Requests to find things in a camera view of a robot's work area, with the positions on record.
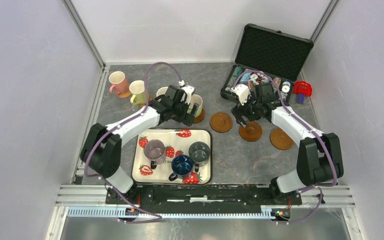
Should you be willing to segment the grey mug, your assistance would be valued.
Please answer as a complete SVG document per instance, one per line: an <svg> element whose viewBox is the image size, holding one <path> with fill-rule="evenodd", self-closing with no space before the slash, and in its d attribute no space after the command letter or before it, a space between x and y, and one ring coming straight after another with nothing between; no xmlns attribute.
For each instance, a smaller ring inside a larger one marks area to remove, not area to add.
<svg viewBox="0 0 384 240"><path fill-rule="evenodd" d="M188 149L188 156L191 158L194 164L194 171L199 172L200 167L205 166L210 159L211 149L202 141L196 141L192 143Z"/></svg>

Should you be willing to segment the dark wooden coaster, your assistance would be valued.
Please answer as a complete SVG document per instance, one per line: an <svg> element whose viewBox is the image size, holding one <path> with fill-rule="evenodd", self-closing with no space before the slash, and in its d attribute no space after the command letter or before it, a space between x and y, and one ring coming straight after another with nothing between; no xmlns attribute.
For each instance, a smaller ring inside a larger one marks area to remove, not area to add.
<svg viewBox="0 0 384 240"><path fill-rule="evenodd" d="M263 129L260 124L255 121L247 121L246 127L239 126L239 135L248 142L255 142L263 135Z"/></svg>
<svg viewBox="0 0 384 240"><path fill-rule="evenodd" d="M205 118L205 110L202 109L201 113L197 117L194 118L193 123L198 124L198 123L202 122L204 120L204 118Z"/></svg>
<svg viewBox="0 0 384 240"><path fill-rule="evenodd" d="M218 133L226 133L233 126L232 118L225 112L217 112L210 118L211 128Z"/></svg>
<svg viewBox="0 0 384 240"><path fill-rule="evenodd" d="M279 150L288 150L294 146L294 141L281 129L274 129L269 136L271 144Z"/></svg>

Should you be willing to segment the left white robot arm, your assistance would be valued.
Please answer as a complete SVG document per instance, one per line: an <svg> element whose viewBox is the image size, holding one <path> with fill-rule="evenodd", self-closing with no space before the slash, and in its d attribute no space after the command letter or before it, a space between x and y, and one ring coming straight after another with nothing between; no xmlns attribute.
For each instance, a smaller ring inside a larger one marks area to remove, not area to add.
<svg viewBox="0 0 384 240"><path fill-rule="evenodd" d="M118 190L120 200L125 204L133 203L137 190L132 187L133 179L120 166L122 147L143 131L169 120L191 126L198 110L196 104L190 107L195 91L191 85L170 85L164 94L123 120L109 125L95 123L88 132L79 158Z"/></svg>

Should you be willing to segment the pale pink mug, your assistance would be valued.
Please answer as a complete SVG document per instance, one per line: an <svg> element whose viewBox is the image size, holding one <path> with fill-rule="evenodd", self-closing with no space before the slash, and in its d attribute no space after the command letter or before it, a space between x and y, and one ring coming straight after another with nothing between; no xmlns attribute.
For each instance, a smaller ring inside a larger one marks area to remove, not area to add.
<svg viewBox="0 0 384 240"><path fill-rule="evenodd" d="M155 97L158 98L158 97L161 97L161 96L164 96L166 91L168 90L168 86L165 86L165 87L161 87L155 94Z"/></svg>

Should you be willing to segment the small light wooden coaster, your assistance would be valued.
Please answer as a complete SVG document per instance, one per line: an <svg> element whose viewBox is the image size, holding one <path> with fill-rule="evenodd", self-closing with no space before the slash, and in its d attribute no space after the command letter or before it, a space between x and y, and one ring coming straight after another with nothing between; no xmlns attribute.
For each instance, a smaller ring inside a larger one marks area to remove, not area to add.
<svg viewBox="0 0 384 240"><path fill-rule="evenodd" d="M149 95L148 95L148 100L147 100L147 101L150 102L152 99L153 99L153 98L152 98L152 95L149 94ZM138 103L137 105L140 106L140 107L143 107L143 106L146 105L146 101L144 101L144 102L140 102L140 103Z"/></svg>

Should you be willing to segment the purple mug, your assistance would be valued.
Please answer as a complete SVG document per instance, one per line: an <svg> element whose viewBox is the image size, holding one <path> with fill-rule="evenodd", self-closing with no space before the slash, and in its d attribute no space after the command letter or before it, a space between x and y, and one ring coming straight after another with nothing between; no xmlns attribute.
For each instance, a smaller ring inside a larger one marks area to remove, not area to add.
<svg viewBox="0 0 384 240"><path fill-rule="evenodd" d="M144 147L143 153L150 161L150 168L155 170L157 165L166 160L165 145L158 139L150 140Z"/></svg>

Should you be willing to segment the yellow mug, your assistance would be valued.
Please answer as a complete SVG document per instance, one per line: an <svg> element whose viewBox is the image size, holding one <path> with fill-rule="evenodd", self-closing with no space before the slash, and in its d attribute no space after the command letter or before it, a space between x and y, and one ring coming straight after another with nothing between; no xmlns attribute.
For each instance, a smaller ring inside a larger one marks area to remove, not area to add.
<svg viewBox="0 0 384 240"><path fill-rule="evenodd" d="M148 99L145 92L145 83L143 80L135 80L129 86L129 91L132 94L130 103L133 105L144 106Z"/></svg>

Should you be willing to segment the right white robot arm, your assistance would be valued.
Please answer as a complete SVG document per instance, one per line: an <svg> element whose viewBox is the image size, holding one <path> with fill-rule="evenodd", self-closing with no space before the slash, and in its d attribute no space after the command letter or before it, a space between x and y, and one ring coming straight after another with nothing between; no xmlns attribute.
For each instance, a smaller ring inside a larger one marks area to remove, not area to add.
<svg viewBox="0 0 384 240"><path fill-rule="evenodd" d="M276 177L269 189L269 199L282 204L293 191L305 192L315 186L332 187L344 175L340 139L335 133L324 133L308 124L284 103L272 85L245 84L232 88L238 100L231 112L236 122L246 127L261 118L279 127L298 146L295 170Z"/></svg>

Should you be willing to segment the light green mug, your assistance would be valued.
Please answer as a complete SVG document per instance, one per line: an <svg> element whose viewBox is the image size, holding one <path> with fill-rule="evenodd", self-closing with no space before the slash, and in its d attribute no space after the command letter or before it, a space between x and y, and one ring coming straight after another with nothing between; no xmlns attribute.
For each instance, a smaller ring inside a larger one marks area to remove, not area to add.
<svg viewBox="0 0 384 240"><path fill-rule="evenodd" d="M189 105L189 109L188 109L188 113L192 112L193 107L194 107L195 104L197 104L197 109L196 109L196 112L195 112L195 117L198 117L202 113L202 110L203 110L203 99L198 94L192 95L191 101L190 101L190 105Z"/></svg>

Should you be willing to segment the light cork coaster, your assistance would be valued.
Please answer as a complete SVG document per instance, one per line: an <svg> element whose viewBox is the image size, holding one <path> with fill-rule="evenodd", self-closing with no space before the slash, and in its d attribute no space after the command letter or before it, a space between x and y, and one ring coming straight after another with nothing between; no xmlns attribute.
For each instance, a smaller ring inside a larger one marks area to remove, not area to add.
<svg viewBox="0 0 384 240"><path fill-rule="evenodd" d="M131 92L130 91L126 91L126 92L124 92L124 93L117 93L116 95L119 97L119 98L122 98L122 99L124 99L124 98L128 98L129 96L131 96Z"/></svg>

